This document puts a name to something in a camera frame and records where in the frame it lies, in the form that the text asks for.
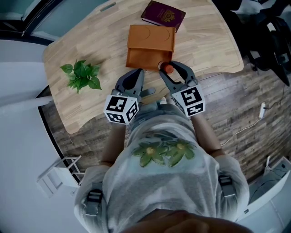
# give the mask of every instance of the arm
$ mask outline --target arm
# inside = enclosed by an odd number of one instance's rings
[[[100,165],[112,166],[123,151],[125,140],[125,125],[112,124],[107,142],[103,148]]]
[[[191,117],[191,121],[197,136],[198,143],[203,148],[203,150],[205,150],[205,152],[212,157],[224,155],[218,138],[203,115],[201,113],[196,114]]]

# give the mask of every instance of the burgundy passport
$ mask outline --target burgundy passport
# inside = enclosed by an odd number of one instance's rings
[[[177,8],[162,4],[160,2],[150,1],[141,17],[142,20],[155,25],[175,27],[177,32],[185,15],[186,12],[183,12]]]

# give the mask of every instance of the wooden desk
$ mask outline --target wooden desk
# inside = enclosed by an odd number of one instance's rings
[[[104,7],[115,6],[100,11]],[[140,16],[150,0],[108,1],[44,52],[44,65],[55,105],[68,133],[77,132],[94,117],[104,116],[103,107],[116,81],[130,68],[125,67],[129,27],[149,24]],[[241,55],[227,24],[211,0],[159,0],[186,12],[176,34],[173,60],[191,67],[196,76],[213,72],[235,73],[243,68]],[[68,78],[59,68],[76,60],[101,63],[102,90],[83,88],[79,94],[67,87]],[[169,91],[158,72],[146,72],[144,90],[156,89],[143,99],[150,103]]]

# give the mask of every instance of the white cable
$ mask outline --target white cable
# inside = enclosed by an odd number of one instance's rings
[[[239,132],[237,132],[237,133],[235,133],[230,139],[228,139],[225,143],[223,143],[221,146],[223,147],[225,144],[227,144],[235,135],[237,135],[238,133],[240,133],[240,132],[242,132],[242,131],[244,131],[245,129],[249,129],[249,128],[251,128],[251,127],[253,127],[256,123],[258,123],[259,121],[260,121],[260,119],[259,120],[257,120],[254,124],[252,124],[251,126],[248,126],[247,128],[244,128],[244,129],[242,129],[242,130],[240,130]]]

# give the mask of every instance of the gray t-shirt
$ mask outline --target gray t-shirt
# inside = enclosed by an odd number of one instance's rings
[[[232,178],[235,196],[225,198],[219,174]],[[174,115],[154,117],[131,134],[112,167],[88,169],[75,203],[75,215],[90,232],[80,203],[92,182],[103,180],[107,226],[117,233],[155,209],[186,210],[235,221],[248,204],[249,189],[239,162],[208,155],[196,142],[193,126]]]

